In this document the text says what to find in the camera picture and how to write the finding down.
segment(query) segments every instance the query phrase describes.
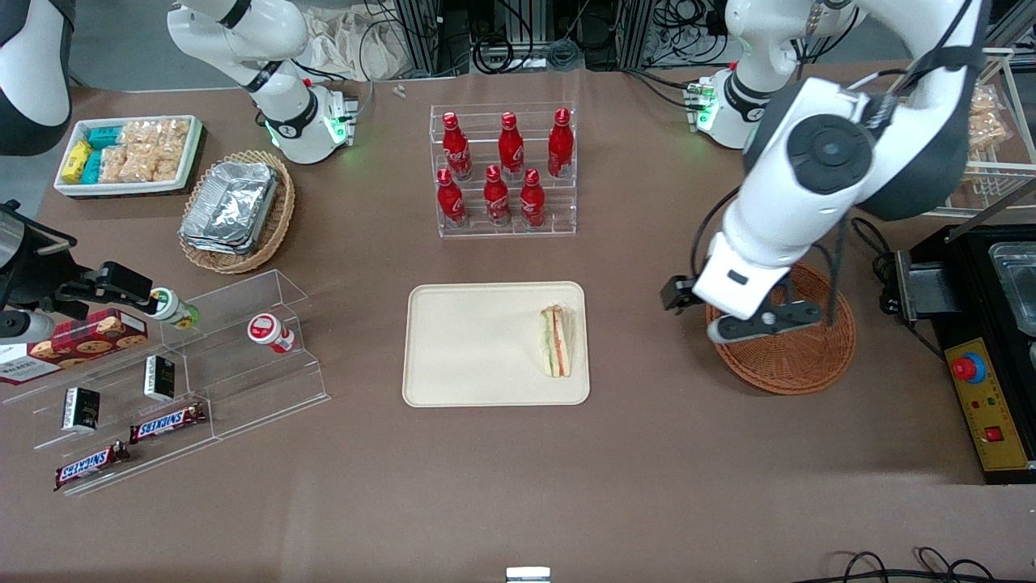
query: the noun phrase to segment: small bottle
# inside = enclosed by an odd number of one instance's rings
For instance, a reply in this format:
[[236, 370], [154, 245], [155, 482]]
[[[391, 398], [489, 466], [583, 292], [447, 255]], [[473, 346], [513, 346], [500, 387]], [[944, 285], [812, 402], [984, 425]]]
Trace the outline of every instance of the small bottle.
[[547, 139], [547, 172], [555, 178], [572, 177], [572, 151], [576, 141], [569, 126], [571, 120], [572, 112], [568, 109], [563, 107], [554, 112], [554, 127]]
[[445, 135], [442, 137], [442, 149], [447, 152], [447, 164], [456, 179], [464, 181], [471, 177], [471, 148], [467, 136], [460, 128], [457, 114], [448, 111], [442, 114], [442, 126]]
[[276, 316], [261, 314], [249, 323], [249, 339], [269, 347], [277, 354], [290, 352], [295, 347], [295, 333], [286, 328]]
[[498, 141], [500, 149], [500, 166], [503, 167], [503, 181], [516, 182], [521, 179], [525, 169], [525, 142], [518, 133], [518, 116], [506, 111], [500, 115], [500, 132]]
[[482, 191], [486, 197], [486, 212], [489, 222], [496, 227], [511, 224], [511, 208], [508, 207], [508, 186], [500, 181], [500, 168], [490, 164], [486, 168], [486, 187]]
[[155, 287], [151, 289], [151, 297], [156, 302], [154, 314], [151, 315], [154, 320], [180, 330], [194, 328], [198, 324], [198, 309], [180, 301], [172, 289]]
[[447, 168], [439, 169], [435, 176], [439, 183], [439, 208], [447, 228], [460, 229], [467, 226], [467, 211], [464, 209], [464, 196], [453, 181], [453, 175]]
[[546, 196], [540, 185], [540, 173], [535, 168], [525, 170], [525, 185], [521, 188], [521, 217], [525, 228], [538, 229], [546, 218]]

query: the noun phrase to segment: beige tray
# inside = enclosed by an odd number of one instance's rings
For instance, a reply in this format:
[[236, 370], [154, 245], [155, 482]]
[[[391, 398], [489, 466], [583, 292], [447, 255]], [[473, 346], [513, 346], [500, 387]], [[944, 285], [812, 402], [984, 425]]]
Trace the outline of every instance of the beige tray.
[[[573, 312], [572, 376], [551, 379], [540, 311]], [[410, 293], [403, 400], [410, 407], [579, 405], [589, 397], [586, 303], [571, 281], [421, 285]]]

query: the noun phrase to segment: wire rack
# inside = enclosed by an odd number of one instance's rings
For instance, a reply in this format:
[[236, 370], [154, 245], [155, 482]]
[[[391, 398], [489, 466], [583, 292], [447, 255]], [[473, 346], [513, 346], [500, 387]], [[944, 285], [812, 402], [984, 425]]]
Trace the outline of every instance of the wire rack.
[[[946, 199], [943, 206], [937, 207], [928, 214], [941, 216], [974, 216], [985, 207], [1014, 193], [1036, 178], [1036, 147], [1029, 132], [1029, 124], [1021, 109], [1021, 99], [1011, 74], [1010, 60], [1014, 56], [1011, 49], [985, 49], [986, 64], [979, 75], [978, 84], [996, 84], [998, 78], [1000, 87], [1006, 96], [1007, 111], [1015, 127], [1015, 137], [1010, 141], [1020, 141], [1013, 144], [1010, 151], [1001, 147], [1000, 150], [989, 148], [979, 151], [978, 159], [968, 162], [960, 185]], [[1036, 202], [1032, 197], [1024, 197], [1024, 203], [1014, 204], [1009, 208], [1032, 209]]]

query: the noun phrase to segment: tray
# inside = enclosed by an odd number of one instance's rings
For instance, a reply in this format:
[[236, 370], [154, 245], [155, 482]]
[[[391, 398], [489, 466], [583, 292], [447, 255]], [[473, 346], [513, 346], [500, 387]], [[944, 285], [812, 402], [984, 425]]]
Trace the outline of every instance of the tray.
[[[163, 117], [181, 117], [191, 120], [191, 127], [188, 129], [188, 141], [183, 145], [183, 153], [180, 154], [180, 166], [176, 170], [176, 178], [173, 180], [162, 180], [157, 182], [126, 182], [126, 183], [96, 183], [96, 184], [75, 184], [64, 181], [61, 177], [61, 168], [64, 167], [65, 159], [71, 153], [71, 148], [81, 138], [86, 139], [87, 134], [94, 127], [105, 127], [107, 125], [124, 125], [127, 121], [145, 120], [156, 121]], [[178, 191], [188, 183], [191, 169], [194, 167], [195, 154], [198, 152], [198, 143], [201, 140], [202, 124], [194, 115], [156, 115], [153, 117], [109, 117], [107, 119], [84, 119], [77, 121], [73, 126], [71, 137], [65, 145], [64, 153], [61, 154], [61, 163], [54, 175], [54, 190], [69, 198], [123, 198], [135, 195], [146, 195], [156, 192]]]
[[[543, 372], [540, 311], [574, 313], [572, 376]], [[589, 397], [586, 305], [572, 281], [420, 285], [410, 293], [403, 401], [410, 407], [579, 405]]]

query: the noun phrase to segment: cookie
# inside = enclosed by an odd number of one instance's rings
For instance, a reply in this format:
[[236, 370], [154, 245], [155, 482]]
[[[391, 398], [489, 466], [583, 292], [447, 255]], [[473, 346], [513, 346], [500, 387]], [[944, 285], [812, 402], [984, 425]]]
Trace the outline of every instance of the cookie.
[[59, 362], [58, 367], [60, 367], [61, 369], [64, 369], [65, 371], [67, 371], [67, 370], [71, 369], [73, 367], [77, 367], [77, 366], [83, 365], [86, 361], [87, 361], [87, 359], [85, 359], [85, 358], [69, 358], [68, 360], [62, 360], [61, 362]]
[[47, 360], [55, 359], [58, 357], [58, 353], [56, 353], [54, 349], [51, 348], [50, 341], [44, 341], [42, 343], [39, 343], [35, 347], [32, 347], [32, 350], [29, 351], [29, 355], [31, 355], [33, 358], [42, 358]]
[[143, 345], [147, 343], [147, 337], [143, 334], [137, 334], [136, 337], [126, 337], [125, 339], [119, 339], [115, 342], [120, 349], [125, 349], [130, 347], [136, 347], [138, 345]]
[[87, 341], [76, 347], [76, 350], [83, 354], [100, 354], [112, 350], [112, 344], [105, 341]]
[[126, 327], [122, 325], [122, 321], [114, 316], [97, 323], [97, 334], [104, 334], [109, 339], [117, 339], [125, 331]]

